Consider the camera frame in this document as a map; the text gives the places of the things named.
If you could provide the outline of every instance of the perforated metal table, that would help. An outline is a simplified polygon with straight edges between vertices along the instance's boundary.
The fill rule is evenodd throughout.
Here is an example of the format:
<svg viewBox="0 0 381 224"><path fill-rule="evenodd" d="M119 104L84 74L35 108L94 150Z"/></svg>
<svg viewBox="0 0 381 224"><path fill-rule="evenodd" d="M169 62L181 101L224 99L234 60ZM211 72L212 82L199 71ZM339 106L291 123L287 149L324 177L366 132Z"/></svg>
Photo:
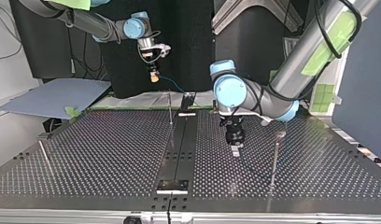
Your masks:
<svg viewBox="0 0 381 224"><path fill-rule="evenodd" d="M199 110L173 126L168 120L168 111L83 115L0 168L0 214L65 210L120 218L136 212L165 219L192 213L200 221L210 214L231 221L264 214L305 222L310 218L294 215L319 214L315 220L344 214L381 223L381 168L306 112L287 125L273 189L275 134L285 129L282 123L262 127L260 119L246 117L245 148L234 158L218 115ZM161 180L189 181L188 194L157 194Z"/></svg>

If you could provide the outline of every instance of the metal plate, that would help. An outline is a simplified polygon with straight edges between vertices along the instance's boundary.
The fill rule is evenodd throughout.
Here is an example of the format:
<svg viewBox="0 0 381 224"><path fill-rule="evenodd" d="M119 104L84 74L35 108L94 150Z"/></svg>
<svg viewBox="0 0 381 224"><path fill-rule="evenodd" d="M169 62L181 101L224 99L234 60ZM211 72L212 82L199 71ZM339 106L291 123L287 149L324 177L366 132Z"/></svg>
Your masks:
<svg viewBox="0 0 381 224"><path fill-rule="evenodd" d="M167 111L91 112L0 176L0 207L150 210L172 132Z"/></svg>
<svg viewBox="0 0 381 224"><path fill-rule="evenodd" d="M303 112L288 124L271 189L275 135L285 126L260 122L246 118L246 146L234 158L219 116L199 112L187 211L381 214L381 169Z"/></svg>

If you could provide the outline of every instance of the white wall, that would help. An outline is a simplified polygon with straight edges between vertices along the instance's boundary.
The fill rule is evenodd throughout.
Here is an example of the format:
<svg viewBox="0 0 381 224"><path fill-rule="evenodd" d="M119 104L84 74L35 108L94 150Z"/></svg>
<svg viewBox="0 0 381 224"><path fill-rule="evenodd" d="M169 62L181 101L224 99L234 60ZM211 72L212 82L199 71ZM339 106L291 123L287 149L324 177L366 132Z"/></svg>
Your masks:
<svg viewBox="0 0 381 224"><path fill-rule="evenodd" d="M0 6L10 11L8 0L0 0ZM5 19L7 25L12 28L12 23L7 15L3 12L0 15ZM0 57L16 52L19 45L0 22ZM37 86L38 81L32 78L23 49L19 54L11 58L0 60L0 100Z"/></svg>
<svg viewBox="0 0 381 224"><path fill-rule="evenodd" d="M0 6L10 11L8 0L0 0ZM8 16L4 12L0 15L9 28L13 28ZM0 22L0 57L16 52L19 45ZM23 49L13 57L0 60L0 105L38 86ZM36 137L44 132L43 120L40 117L0 112L0 165L36 142Z"/></svg>

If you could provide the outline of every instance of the vertical metal pin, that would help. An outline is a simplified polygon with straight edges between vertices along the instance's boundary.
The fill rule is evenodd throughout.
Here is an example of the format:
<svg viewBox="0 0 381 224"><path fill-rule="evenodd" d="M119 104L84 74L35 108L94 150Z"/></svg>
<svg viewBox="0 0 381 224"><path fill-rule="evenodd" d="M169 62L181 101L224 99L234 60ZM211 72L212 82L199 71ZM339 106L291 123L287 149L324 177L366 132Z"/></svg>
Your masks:
<svg viewBox="0 0 381 224"><path fill-rule="evenodd" d="M277 172L277 161L278 161L278 150L280 149L280 143L283 138L286 136L287 132L279 132L275 137L275 155L273 156L273 167L272 167L272 179L270 182L270 187L273 188L275 186L275 173Z"/></svg>
<svg viewBox="0 0 381 224"><path fill-rule="evenodd" d="M173 115L171 113L171 94L170 91L168 92L168 111L170 113L170 124L173 125Z"/></svg>
<svg viewBox="0 0 381 224"><path fill-rule="evenodd" d="M43 146L42 141L39 140L38 143L39 143L39 145L41 146L43 156L45 157L45 159L46 159L47 161L49 161L48 154L46 153L46 150L45 150L45 147Z"/></svg>
<svg viewBox="0 0 381 224"><path fill-rule="evenodd" d="M272 180L270 182L270 186L275 186L275 171L277 169L277 159L278 159L278 149L280 148L280 144L278 141L275 142L275 155L273 156L273 168L272 168Z"/></svg>

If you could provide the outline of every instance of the metal frame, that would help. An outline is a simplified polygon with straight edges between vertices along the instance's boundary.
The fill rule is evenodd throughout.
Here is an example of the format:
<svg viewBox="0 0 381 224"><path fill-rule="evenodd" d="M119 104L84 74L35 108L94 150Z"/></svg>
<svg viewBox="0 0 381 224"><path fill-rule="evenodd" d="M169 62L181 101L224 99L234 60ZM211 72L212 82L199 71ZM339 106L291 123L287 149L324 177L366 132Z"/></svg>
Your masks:
<svg viewBox="0 0 381 224"><path fill-rule="evenodd" d="M302 18L289 0L227 0L212 20L213 32L219 35L235 18L249 7L265 7L271 11L290 31L297 31L303 24Z"/></svg>
<svg viewBox="0 0 381 224"><path fill-rule="evenodd" d="M167 223L165 213L131 213L116 211L51 211L0 209L0 223L122 223L126 217L141 217L143 223ZM222 214L171 213L172 223L381 223L381 216L344 214Z"/></svg>

